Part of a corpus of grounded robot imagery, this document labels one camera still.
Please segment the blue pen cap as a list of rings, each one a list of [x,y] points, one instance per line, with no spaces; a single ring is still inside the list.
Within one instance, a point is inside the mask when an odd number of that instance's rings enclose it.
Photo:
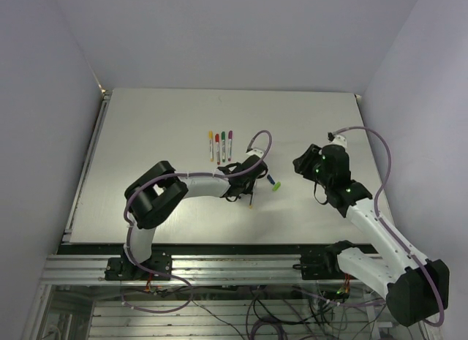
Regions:
[[[276,182],[271,175],[267,175],[267,179],[272,185],[275,185]]]

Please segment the pink marker pen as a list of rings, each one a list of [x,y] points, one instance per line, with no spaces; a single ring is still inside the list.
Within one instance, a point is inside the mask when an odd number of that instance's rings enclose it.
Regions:
[[[227,161],[232,161],[232,152],[233,152],[233,139],[228,139],[227,137]]]

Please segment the green marker pen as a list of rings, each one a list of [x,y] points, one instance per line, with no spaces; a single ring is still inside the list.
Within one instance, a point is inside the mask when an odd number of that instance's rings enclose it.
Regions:
[[[221,147],[222,147],[222,162],[226,162],[226,139],[222,140],[222,137],[221,137]]]

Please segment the red marker pen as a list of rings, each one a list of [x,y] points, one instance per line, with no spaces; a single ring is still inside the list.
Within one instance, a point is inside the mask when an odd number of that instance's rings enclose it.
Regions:
[[[215,142],[215,154],[216,154],[216,163],[220,165],[221,163],[220,143]]]

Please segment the yellow marker pen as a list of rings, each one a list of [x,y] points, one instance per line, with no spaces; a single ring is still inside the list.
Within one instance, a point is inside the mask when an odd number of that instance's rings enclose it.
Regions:
[[[210,156],[210,161],[214,161],[214,134],[210,130],[208,131],[208,140],[209,140],[209,156]]]

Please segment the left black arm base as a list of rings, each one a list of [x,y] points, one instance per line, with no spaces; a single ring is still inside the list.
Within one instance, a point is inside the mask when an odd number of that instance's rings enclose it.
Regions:
[[[156,254],[151,256],[148,260],[142,262],[142,266],[156,271],[157,274],[153,275],[146,270],[143,270],[134,265],[125,254],[121,257],[113,257],[107,261],[107,267],[105,270],[105,281],[147,281],[151,280],[162,280],[168,281],[169,274],[172,271],[172,260],[165,254]]]

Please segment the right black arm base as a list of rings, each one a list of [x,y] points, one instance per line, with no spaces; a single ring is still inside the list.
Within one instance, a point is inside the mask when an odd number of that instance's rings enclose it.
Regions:
[[[308,254],[302,254],[299,263],[294,264],[292,269],[300,271],[303,280],[343,279],[344,272],[339,267],[337,257],[345,249],[355,247],[349,241],[339,241],[317,251],[311,250]]]

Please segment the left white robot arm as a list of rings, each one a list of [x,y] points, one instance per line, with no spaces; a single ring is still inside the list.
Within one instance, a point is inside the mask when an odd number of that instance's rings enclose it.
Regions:
[[[132,279],[142,279],[148,273],[156,228],[182,200],[215,197],[234,202],[242,195],[252,194],[257,179],[268,173],[263,161],[267,153],[248,148],[244,162],[218,167],[212,173],[177,174],[168,161],[161,161],[137,179],[124,193],[124,219],[129,224],[124,272]]]

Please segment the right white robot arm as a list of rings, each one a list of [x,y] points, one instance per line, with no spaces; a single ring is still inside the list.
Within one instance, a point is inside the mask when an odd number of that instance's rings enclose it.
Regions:
[[[414,247],[381,213],[371,192],[352,179],[345,137],[330,134],[329,140],[323,147],[310,145],[294,159],[294,171],[323,188],[323,204],[357,227],[381,260],[368,257],[350,241],[339,241],[326,247],[323,272],[333,279],[345,273],[362,281],[384,299],[401,325],[409,327],[438,314],[432,325],[440,326],[448,307],[448,266]]]

